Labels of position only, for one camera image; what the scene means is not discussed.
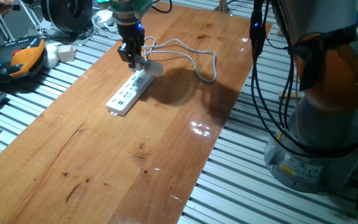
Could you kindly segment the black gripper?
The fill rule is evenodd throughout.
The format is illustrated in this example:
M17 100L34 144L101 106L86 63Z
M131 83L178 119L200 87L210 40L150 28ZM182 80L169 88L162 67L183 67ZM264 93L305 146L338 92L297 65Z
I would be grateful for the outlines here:
M122 37L122 40L126 43L134 42L137 45L137 55L143 57L142 47L144 45L144 35L145 30L142 27L141 22L136 22L134 24L118 24L117 30L119 35ZM134 57L136 54L136 48L133 46L121 46L118 48L117 52L123 62L126 62L131 69L135 69Z

